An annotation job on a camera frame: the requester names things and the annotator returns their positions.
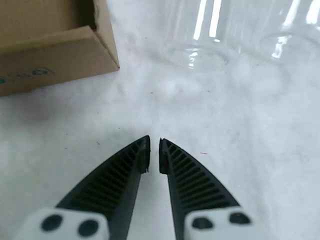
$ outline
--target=white plastic part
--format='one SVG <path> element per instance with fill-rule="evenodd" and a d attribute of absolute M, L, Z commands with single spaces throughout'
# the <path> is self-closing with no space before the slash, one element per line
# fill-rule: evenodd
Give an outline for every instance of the white plastic part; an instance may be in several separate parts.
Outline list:
<path fill-rule="evenodd" d="M 230 216 L 234 213 L 245 214 L 250 223 L 231 223 Z M 209 220 L 213 227 L 193 227 L 194 220 L 202 218 Z M 253 222 L 242 207 L 227 207 L 189 213 L 184 221 L 184 240 L 271 240 L 271 237 L 261 226 Z"/>
<path fill-rule="evenodd" d="M 50 216 L 61 216 L 62 221 L 53 230 L 44 230 L 43 223 Z M 83 236 L 80 225 L 86 221 L 97 223 L 93 234 Z M 61 208 L 44 208 L 31 214 L 25 220 L 13 240 L 108 240 L 109 228 L 107 219 L 98 213 L 65 210 Z"/>

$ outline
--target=blue printed logo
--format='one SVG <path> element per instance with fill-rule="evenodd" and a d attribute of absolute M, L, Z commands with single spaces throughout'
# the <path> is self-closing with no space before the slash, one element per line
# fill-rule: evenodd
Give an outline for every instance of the blue printed logo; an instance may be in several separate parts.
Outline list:
<path fill-rule="evenodd" d="M 34 77 L 42 77 L 48 75 L 54 75 L 55 73 L 46 67 L 37 67 L 21 72 L 12 72 L 8 74 L 8 77 L 0 76 L 0 85 L 10 82 L 15 82 L 16 80 L 24 80 Z"/>

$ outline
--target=cardboard box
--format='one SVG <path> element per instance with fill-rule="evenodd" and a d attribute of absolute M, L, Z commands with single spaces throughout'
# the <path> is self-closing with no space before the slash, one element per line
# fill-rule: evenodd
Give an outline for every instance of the cardboard box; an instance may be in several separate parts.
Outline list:
<path fill-rule="evenodd" d="M 119 69 L 106 0 L 2 0 L 0 96 Z"/>

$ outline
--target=white table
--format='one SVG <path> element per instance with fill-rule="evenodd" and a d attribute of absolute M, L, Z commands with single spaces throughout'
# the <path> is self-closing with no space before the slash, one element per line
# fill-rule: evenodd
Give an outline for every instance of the white table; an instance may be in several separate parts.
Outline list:
<path fill-rule="evenodd" d="M 0 98 L 0 239 L 144 135 L 150 173 L 128 240 L 175 239 L 160 137 L 203 163 L 279 240 L 319 239 L 319 65 L 288 73 L 243 55 L 232 73 L 177 70 L 152 50 L 162 1 L 108 4 L 119 72 Z"/>

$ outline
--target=black plastic jaw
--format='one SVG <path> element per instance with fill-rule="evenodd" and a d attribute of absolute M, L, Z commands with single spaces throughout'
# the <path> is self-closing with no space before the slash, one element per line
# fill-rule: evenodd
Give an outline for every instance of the black plastic jaw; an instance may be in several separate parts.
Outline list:
<path fill-rule="evenodd" d="M 176 240 L 184 239 L 188 213 L 239 206 L 228 190 L 194 157 L 161 139 L 159 170 L 168 178 Z"/>
<path fill-rule="evenodd" d="M 110 240 L 125 240 L 141 174 L 150 164 L 150 137 L 145 136 L 110 157 L 76 185 L 57 208 L 106 216 Z"/>

